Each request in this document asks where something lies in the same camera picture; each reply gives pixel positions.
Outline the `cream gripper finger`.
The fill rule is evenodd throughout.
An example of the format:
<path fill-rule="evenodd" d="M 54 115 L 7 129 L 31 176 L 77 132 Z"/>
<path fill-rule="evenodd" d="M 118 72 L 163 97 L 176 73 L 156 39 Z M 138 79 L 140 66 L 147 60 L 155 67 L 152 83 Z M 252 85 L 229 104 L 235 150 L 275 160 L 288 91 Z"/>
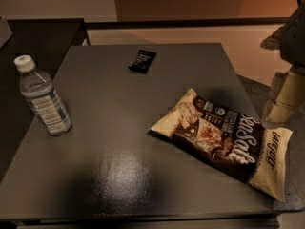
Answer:
<path fill-rule="evenodd" d="M 305 68 L 293 65 L 275 73 L 263 116 L 267 122 L 285 123 L 304 101 Z"/>

